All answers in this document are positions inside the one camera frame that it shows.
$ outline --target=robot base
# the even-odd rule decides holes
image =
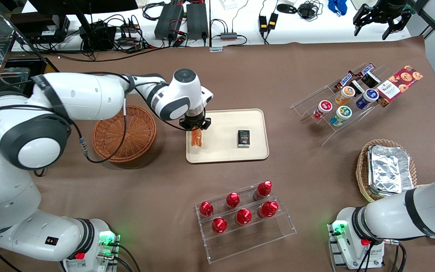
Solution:
[[[118,242],[118,237],[110,231],[107,223],[100,219],[90,219],[90,222],[95,227],[95,238],[93,239],[90,250],[85,253],[85,257],[82,260],[68,260],[62,261],[63,267],[67,272],[106,272],[113,271],[113,261],[97,259],[99,252],[112,252],[111,246],[105,246],[101,243],[103,241],[111,241],[113,243]]]
[[[364,258],[367,250],[370,247],[362,245],[361,239],[357,236],[352,227],[352,213],[354,211],[355,208],[352,207],[341,210],[337,215],[337,219],[331,225],[328,225],[330,236],[337,231],[342,233],[333,237],[336,239],[338,249],[342,255],[345,265],[350,270],[358,269],[360,263],[362,262],[362,259]],[[382,267],[383,256],[384,243],[373,246],[370,253],[368,267]],[[364,261],[361,268],[364,269],[366,265],[367,259]]]

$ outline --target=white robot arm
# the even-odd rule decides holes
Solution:
[[[357,269],[370,242],[373,255],[364,264],[382,266],[384,239],[435,236],[435,182],[357,208],[345,208],[329,226],[349,269]]]
[[[102,241],[114,234],[99,219],[67,218],[38,210],[41,195],[28,170],[53,164],[66,145],[73,120],[116,115],[126,94],[138,93],[162,120],[181,117],[185,129],[206,129],[204,107],[213,94],[189,69],[168,84],[145,76],[51,73],[33,78],[30,98],[0,91],[0,247],[47,261],[63,261],[68,272],[105,271],[110,251]]]

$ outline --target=red food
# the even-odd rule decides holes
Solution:
[[[201,129],[196,129],[191,132],[191,146],[202,147],[202,131]]]

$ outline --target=clear acrylic shelf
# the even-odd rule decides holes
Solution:
[[[240,197],[240,203],[231,210],[225,208],[228,194],[207,200],[214,207],[214,213],[209,217],[204,217],[199,212],[201,203],[195,204],[209,264],[297,233],[288,210],[274,194],[265,199],[254,200],[253,194],[257,187],[258,184],[235,191]],[[266,201],[276,201],[279,209],[273,217],[261,219],[257,211]],[[234,221],[236,212],[240,209],[252,212],[252,219],[245,226],[240,226]],[[228,223],[228,228],[223,234],[215,234],[212,231],[212,221],[217,217],[222,217]]]
[[[358,74],[363,69],[365,69],[368,65],[369,65],[369,63],[364,63],[364,64],[360,65],[359,67],[353,69],[352,73]],[[388,79],[392,75],[390,70],[385,66],[381,66],[381,67],[372,69],[371,72],[373,72],[373,74],[380,79],[380,83],[385,81],[386,79]],[[344,121],[341,126],[337,127],[337,126],[332,125],[330,123],[330,120],[333,118],[333,116],[335,116],[335,111],[336,111],[337,107],[339,107],[339,105],[337,105],[337,103],[335,102],[335,97],[337,95],[340,95],[340,89],[335,88],[335,86],[345,76],[346,76],[346,74],[344,74],[342,77],[336,79],[335,81],[331,82],[330,84],[324,86],[323,88],[318,89],[316,92],[311,93],[309,96],[307,96],[306,98],[303,98],[302,100],[293,104],[290,107],[290,109],[294,109],[301,117],[303,117],[303,119],[305,119],[307,117],[311,117],[311,119],[316,124],[319,124],[321,121],[324,121],[328,124],[327,127],[332,128],[332,131],[331,131],[332,134],[322,144],[322,146],[324,144],[326,144],[328,141],[330,141],[331,139],[337,137],[338,135],[342,134],[344,131],[346,131],[347,129],[352,127],[354,124],[359,122],[361,119],[363,119],[365,116],[367,116],[367,114],[369,114],[373,109],[375,109],[378,106],[377,102],[372,102],[369,105],[367,105],[367,107],[364,110],[359,109],[356,105],[356,102],[359,98],[359,95],[357,95],[357,97],[350,99],[346,104],[344,104],[344,105],[350,107],[350,109],[352,110],[352,116],[348,120]],[[357,82],[360,84],[360,86],[364,90],[367,90],[369,88],[361,80],[357,80]],[[313,117],[313,113],[314,113],[317,105],[322,100],[330,101],[333,105],[333,109],[330,113],[326,114],[323,118],[318,120],[318,119]]]

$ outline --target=blue cloth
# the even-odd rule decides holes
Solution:
[[[340,15],[347,14],[347,4],[345,4],[347,0],[329,0],[328,8]]]

